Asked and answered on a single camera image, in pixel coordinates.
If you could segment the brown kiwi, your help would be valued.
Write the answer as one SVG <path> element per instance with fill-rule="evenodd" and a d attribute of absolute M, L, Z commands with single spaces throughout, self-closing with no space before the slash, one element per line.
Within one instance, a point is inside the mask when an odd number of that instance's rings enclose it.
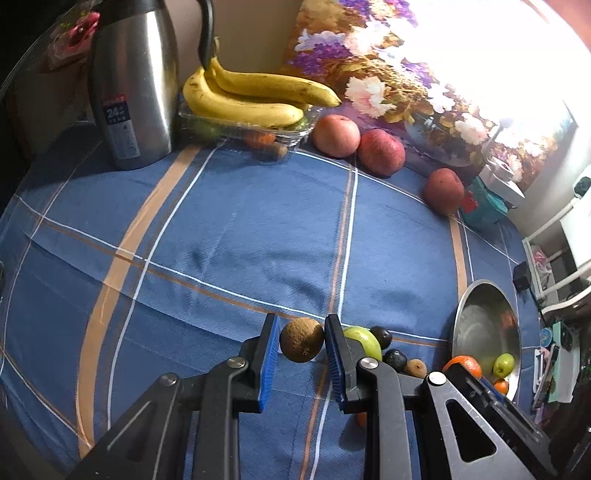
<path fill-rule="evenodd" d="M 410 359 L 405 366 L 405 373 L 415 378 L 425 379 L 429 374 L 426 364 L 418 358 Z"/>
<path fill-rule="evenodd" d="M 322 350 L 325 332 L 322 324 L 311 318 L 291 320 L 280 332 L 280 349 L 288 360 L 307 363 Z"/>

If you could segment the black power adapter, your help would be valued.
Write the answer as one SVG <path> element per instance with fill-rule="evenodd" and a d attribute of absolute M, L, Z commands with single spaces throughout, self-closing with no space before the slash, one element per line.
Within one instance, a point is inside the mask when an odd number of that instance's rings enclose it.
<path fill-rule="evenodd" d="M 531 271 L 526 261 L 514 266 L 512 281 L 518 293 L 532 289 Z"/>

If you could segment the teal plastic box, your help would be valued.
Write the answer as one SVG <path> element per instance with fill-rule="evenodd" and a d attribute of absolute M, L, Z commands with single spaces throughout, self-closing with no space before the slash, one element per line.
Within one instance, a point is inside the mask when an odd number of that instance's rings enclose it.
<path fill-rule="evenodd" d="M 474 230 L 485 230 L 505 218 L 508 207 L 476 177 L 466 189 L 460 213 L 466 225 Z"/>

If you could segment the dark plum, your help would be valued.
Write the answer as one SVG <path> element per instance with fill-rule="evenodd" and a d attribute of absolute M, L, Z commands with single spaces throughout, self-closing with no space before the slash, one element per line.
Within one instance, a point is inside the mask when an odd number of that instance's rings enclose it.
<path fill-rule="evenodd" d="M 398 373 L 404 373 L 407 367 L 408 357 L 401 350 L 393 348 L 383 354 L 383 361 Z"/>
<path fill-rule="evenodd" d="M 391 332 L 388 329 L 382 326 L 373 326 L 372 328 L 370 328 L 370 333 L 372 333 L 376 337 L 383 351 L 387 350 L 390 347 L 393 340 L 393 336 L 391 335 Z"/>

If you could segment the yellow banana bunch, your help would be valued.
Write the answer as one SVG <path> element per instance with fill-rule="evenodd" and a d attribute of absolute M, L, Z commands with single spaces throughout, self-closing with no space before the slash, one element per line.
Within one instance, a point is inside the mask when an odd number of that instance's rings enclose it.
<path fill-rule="evenodd" d="M 212 47 L 211 62 L 198 67 L 182 88 L 185 103 L 195 115 L 286 129 L 301 122 L 308 107 L 335 108 L 341 104 L 332 88 L 314 80 L 225 69 L 217 58 L 217 39 Z"/>

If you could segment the orange mandarin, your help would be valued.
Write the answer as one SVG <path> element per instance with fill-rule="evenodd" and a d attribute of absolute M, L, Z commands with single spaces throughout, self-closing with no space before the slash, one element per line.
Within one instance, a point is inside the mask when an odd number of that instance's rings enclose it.
<path fill-rule="evenodd" d="M 483 375 L 482 367 L 479 364 L 479 362 L 472 356 L 458 355 L 458 356 L 453 357 L 443 367 L 443 372 L 447 372 L 454 365 L 461 365 L 477 379 L 482 378 L 482 375 Z"/>
<path fill-rule="evenodd" d="M 367 413 L 356 413 L 356 423 L 363 429 L 367 428 Z"/>

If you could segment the blue plaid tablecloth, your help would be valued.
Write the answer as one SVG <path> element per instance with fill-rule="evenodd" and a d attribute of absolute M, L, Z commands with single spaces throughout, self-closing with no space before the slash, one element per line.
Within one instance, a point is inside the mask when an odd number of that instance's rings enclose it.
<path fill-rule="evenodd" d="M 450 356 L 461 295 L 494 282 L 519 319 L 515 400 L 529 409 L 537 312 L 518 294 L 514 225 L 434 214 L 424 179 L 379 180 L 294 152 L 186 146 L 133 171 L 75 126 L 31 166 L 1 218 L 1 403 L 69 471 L 161 374 L 235 355 L 267 313 L 387 328 L 429 368 Z"/>

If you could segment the large steel bowl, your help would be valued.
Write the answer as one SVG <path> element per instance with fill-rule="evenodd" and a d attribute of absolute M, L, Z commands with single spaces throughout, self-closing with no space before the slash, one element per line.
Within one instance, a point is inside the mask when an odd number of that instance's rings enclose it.
<path fill-rule="evenodd" d="M 461 297 L 452 330 L 452 356 L 468 355 L 481 366 L 483 377 L 494 383 L 494 363 L 502 354 L 514 358 L 507 376 L 507 398 L 518 398 L 521 373 L 521 331 L 518 318 L 503 291 L 489 280 L 473 282 Z"/>

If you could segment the stainless steel thermos jug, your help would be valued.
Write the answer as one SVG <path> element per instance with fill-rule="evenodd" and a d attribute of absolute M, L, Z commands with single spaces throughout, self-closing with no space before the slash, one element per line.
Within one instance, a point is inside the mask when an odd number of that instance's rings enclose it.
<path fill-rule="evenodd" d="M 89 55 L 88 96 L 114 165 L 153 164 L 174 146 L 178 50 L 163 1 L 103 1 Z"/>

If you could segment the pink apple left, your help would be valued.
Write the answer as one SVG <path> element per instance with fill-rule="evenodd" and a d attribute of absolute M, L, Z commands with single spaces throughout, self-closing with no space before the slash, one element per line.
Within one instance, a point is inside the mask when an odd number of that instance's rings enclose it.
<path fill-rule="evenodd" d="M 356 123 L 346 116 L 329 114 L 315 124 L 311 141 L 318 151 L 334 158 L 346 158 L 358 149 L 361 132 Z"/>

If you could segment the dark red apple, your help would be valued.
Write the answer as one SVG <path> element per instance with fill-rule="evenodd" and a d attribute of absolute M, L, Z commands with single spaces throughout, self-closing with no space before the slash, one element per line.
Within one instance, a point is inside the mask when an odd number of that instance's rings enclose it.
<path fill-rule="evenodd" d="M 451 169 L 441 168 L 427 179 L 422 196 L 425 203 L 436 213 L 454 215 L 465 197 L 465 187 L 458 175 Z"/>

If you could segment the floral painting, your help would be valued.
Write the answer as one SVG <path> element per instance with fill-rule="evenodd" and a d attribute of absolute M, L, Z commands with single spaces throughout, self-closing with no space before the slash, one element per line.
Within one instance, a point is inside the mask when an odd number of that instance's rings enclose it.
<path fill-rule="evenodd" d="M 576 127 L 529 1 L 305 1 L 283 72 L 329 85 L 363 128 L 476 176 L 504 161 L 522 189 Z"/>

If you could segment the green apple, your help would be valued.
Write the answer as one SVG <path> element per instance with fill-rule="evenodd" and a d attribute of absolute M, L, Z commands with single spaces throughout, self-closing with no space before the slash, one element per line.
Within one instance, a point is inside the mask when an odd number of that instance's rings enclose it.
<path fill-rule="evenodd" d="M 344 330 L 344 335 L 348 339 L 360 342 L 367 357 L 372 357 L 378 361 L 383 360 L 380 342 L 369 329 L 360 326 L 349 326 Z"/>
<path fill-rule="evenodd" d="M 514 356 L 510 353 L 503 353 L 495 359 L 492 373 L 498 379 L 505 379 L 513 372 L 514 368 Z"/>

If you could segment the teal book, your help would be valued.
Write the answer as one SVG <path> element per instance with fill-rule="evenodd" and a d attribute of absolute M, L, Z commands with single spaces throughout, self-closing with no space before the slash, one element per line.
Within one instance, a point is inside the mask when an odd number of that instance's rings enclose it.
<path fill-rule="evenodd" d="M 580 367 L 580 342 L 577 334 L 563 322 L 552 327 L 555 344 L 559 347 L 552 372 L 549 403 L 570 403 Z"/>

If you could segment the red apple middle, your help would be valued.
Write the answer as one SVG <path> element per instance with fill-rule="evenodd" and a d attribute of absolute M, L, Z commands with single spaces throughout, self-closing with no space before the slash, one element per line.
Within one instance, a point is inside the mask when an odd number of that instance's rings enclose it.
<path fill-rule="evenodd" d="M 358 158 L 370 173 L 388 178 L 404 167 L 406 150 L 398 137 L 373 129 L 362 134 Z"/>

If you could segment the clear plastic fruit tray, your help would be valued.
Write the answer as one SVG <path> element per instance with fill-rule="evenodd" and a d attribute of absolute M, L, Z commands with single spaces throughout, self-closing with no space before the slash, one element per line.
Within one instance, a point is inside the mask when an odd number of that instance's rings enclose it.
<path fill-rule="evenodd" d="M 283 129 L 253 126 L 199 116 L 181 102 L 178 117 L 182 135 L 200 144 L 225 145 L 237 150 L 259 152 L 263 161 L 283 161 L 308 140 L 322 107 L 304 106 L 304 118 Z"/>

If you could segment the green apple in bowl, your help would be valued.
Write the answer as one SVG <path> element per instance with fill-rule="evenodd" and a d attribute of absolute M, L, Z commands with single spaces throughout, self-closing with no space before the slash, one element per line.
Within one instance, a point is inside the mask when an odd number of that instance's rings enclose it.
<path fill-rule="evenodd" d="M 503 353 L 495 359 L 492 373 L 498 379 L 505 379 L 513 372 L 514 368 L 514 356 L 510 353 Z"/>

